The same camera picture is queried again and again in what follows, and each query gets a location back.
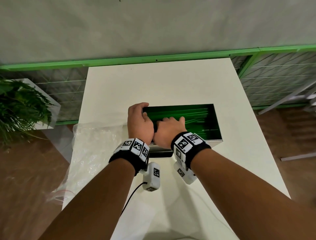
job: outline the gray wall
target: gray wall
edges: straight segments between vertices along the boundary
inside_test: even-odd
[[[316,43],[315,0],[1,0],[0,63]]]

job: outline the wristband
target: wristband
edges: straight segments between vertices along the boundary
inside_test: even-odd
[[[172,140],[171,149],[178,163],[184,169],[191,169],[191,161],[200,151],[211,148],[204,139],[196,133],[181,132]]]
[[[136,176],[141,169],[147,171],[149,147],[138,138],[129,138],[115,149],[109,163],[118,158],[129,161],[135,169]]]

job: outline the white planter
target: white planter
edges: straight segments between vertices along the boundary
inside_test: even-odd
[[[53,104],[52,107],[48,108],[49,111],[51,111],[51,113],[52,113],[52,121],[50,122],[50,124],[47,126],[47,124],[45,124],[45,123],[37,122],[34,125],[34,129],[50,129],[50,128],[54,128],[54,126],[56,124],[56,121],[57,121],[58,113],[60,111],[60,104],[58,102],[56,102],[52,97],[50,97],[46,92],[44,92],[42,89],[40,89],[30,79],[23,78],[23,79],[12,79],[12,80],[21,81],[21,82],[29,84],[31,87],[35,88],[37,91],[39,91],[41,94],[43,94],[51,102],[51,104]]]

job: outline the forearm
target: forearm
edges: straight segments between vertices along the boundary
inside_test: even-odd
[[[211,149],[191,169],[240,239],[308,239],[316,227],[309,209]]]
[[[65,207],[40,240],[110,239],[135,175],[124,159],[109,163]]]

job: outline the person's right hand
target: person's right hand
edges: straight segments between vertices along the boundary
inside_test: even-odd
[[[170,149],[172,140],[181,132],[186,132],[184,117],[180,117],[179,121],[174,117],[165,117],[162,121],[157,121],[154,143],[159,147]]]

